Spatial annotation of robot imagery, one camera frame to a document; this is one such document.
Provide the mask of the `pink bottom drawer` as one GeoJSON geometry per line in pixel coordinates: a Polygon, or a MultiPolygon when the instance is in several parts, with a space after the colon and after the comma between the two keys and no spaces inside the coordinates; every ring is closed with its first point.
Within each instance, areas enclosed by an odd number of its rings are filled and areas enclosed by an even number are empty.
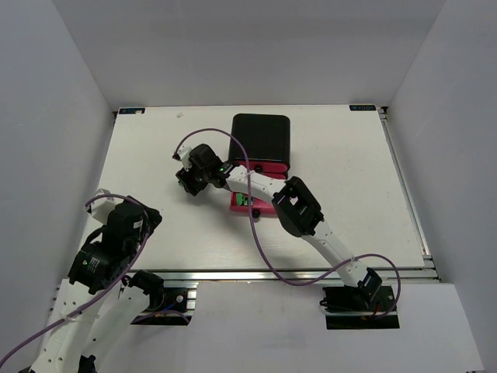
{"type": "Polygon", "coordinates": [[[252,207],[252,217],[254,219],[261,218],[263,216],[274,217],[276,215],[276,211],[271,203],[267,203],[254,197],[249,198],[249,196],[244,193],[231,194],[231,202],[229,206],[231,211],[241,214],[248,214],[249,207],[252,207]]]}

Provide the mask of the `pink top drawer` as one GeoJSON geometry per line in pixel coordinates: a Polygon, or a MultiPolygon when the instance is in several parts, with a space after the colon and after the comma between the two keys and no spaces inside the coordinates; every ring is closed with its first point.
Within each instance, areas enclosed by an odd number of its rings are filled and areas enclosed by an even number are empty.
{"type": "Polygon", "coordinates": [[[286,173],[290,165],[285,162],[277,162],[261,159],[249,159],[248,165],[251,170],[260,171],[261,173],[286,173]]]}

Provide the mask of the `black drawer cabinet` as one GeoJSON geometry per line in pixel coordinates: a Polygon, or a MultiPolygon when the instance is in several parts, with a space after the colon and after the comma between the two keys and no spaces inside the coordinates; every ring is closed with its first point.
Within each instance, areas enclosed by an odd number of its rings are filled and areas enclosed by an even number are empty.
{"type": "Polygon", "coordinates": [[[233,117],[231,135],[245,149],[253,166],[266,163],[282,173],[290,168],[290,119],[284,115],[238,113],[233,117]]]}

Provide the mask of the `dark green lego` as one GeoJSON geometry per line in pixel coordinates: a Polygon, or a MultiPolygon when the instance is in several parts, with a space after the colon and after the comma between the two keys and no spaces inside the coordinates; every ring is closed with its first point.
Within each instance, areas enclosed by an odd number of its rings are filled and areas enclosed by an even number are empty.
{"type": "Polygon", "coordinates": [[[248,196],[247,194],[237,193],[235,197],[235,202],[238,206],[248,207],[254,204],[254,198],[248,196]]]}

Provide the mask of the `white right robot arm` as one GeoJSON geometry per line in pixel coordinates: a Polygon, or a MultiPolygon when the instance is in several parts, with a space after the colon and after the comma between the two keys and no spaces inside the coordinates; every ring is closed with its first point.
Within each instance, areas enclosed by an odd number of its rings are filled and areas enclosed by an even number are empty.
{"type": "Polygon", "coordinates": [[[358,309],[366,310],[382,285],[381,278],[338,239],[321,206],[298,177],[277,180],[248,170],[237,162],[223,162],[209,145],[179,148],[173,158],[182,163],[176,173],[183,189],[196,196],[207,185],[245,193],[271,204],[283,229],[303,239],[336,269],[358,309]]]}

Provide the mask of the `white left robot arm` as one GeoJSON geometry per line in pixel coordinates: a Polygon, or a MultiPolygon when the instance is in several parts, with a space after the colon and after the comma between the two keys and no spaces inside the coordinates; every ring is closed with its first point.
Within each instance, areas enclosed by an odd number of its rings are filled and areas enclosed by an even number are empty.
{"type": "Polygon", "coordinates": [[[100,226],[77,252],[59,319],[27,372],[98,371],[127,326],[160,298],[157,276],[144,270],[127,276],[162,223],[160,212],[116,194],[95,197],[85,209],[100,226]]]}

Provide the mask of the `blue table corner sticker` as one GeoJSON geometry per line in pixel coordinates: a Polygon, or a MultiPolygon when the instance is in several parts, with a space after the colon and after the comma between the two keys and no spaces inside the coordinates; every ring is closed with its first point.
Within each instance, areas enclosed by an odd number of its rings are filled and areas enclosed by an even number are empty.
{"type": "Polygon", "coordinates": [[[145,108],[142,107],[120,108],[118,111],[119,115],[140,115],[143,113],[145,113],[145,108]]]}

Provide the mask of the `blue right corner sticker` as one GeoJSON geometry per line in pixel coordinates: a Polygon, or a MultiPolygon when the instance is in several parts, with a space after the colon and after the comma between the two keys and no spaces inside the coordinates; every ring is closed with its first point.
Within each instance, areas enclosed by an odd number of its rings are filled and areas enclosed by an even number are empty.
{"type": "Polygon", "coordinates": [[[375,105],[371,104],[350,104],[349,109],[351,111],[376,111],[375,105]]]}

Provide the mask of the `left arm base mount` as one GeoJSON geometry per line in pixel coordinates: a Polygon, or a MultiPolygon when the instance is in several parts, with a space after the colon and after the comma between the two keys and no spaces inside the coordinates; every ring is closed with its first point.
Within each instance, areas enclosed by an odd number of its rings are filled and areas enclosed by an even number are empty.
{"type": "Polygon", "coordinates": [[[193,317],[196,304],[196,285],[166,284],[162,291],[162,301],[154,301],[152,306],[138,315],[131,324],[134,326],[187,326],[193,317]]]}

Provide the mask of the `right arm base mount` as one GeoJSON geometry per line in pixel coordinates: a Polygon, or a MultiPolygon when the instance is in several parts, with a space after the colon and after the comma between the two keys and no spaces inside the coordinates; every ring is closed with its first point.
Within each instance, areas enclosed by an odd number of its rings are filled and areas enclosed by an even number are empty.
{"type": "Polygon", "coordinates": [[[381,286],[374,300],[354,298],[352,288],[325,287],[319,302],[325,312],[327,330],[399,329],[400,322],[392,286],[381,286]]]}

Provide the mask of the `aluminium right side rail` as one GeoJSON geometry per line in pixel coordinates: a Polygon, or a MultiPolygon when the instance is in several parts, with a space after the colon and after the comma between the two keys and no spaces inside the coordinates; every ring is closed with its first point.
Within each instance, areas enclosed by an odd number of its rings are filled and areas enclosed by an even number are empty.
{"type": "Polygon", "coordinates": [[[390,153],[391,153],[391,158],[394,163],[394,167],[396,169],[396,173],[398,175],[398,180],[401,185],[402,193],[404,195],[405,203],[407,206],[407,210],[409,213],[409,216],[411,218],[411,222],[414,228],[415,236],[419,242],[419,248],[421,249],[422,255],[429,260],[433,259],[431,250],[429,248],[429,245],[426,241],[426,235],[422,226],[421,221],[419,220],[419,214],[416,209],[415,202],[412,197],[412,193],[410,190],[410,187],[408,185],[407,179],[405,178],[405,172],[402,168],[402,164],[399,160],[398,157],[398,152],[395,148],[392,136],[391,136],[391,131],[390,131],[390,126],[389,126],[389,120],[388,120],[388,107],[387,106],[380,106],[377,109],[381,126],[384,131],[384,136],[386,139],[386,142],[388,144],[390,153]]]}

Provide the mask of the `aluminium table front rail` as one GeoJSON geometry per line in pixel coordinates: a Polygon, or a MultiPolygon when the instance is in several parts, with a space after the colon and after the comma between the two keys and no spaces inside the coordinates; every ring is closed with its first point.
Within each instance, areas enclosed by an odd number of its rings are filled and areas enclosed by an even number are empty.
{"type": "MultiPolygon", "coordinates": [[[[402,280],[438,281],[439,276],[434,268],[399,270],[402,280]]],[[[200,272],[165,272],[154,274],[167,281],[268,281],[277,280],[269,271],[200,271],[200,272]]],[[[307,281],[322,275],[317,271],[283,271],[281,276],[291,281],[307,281]]]]}

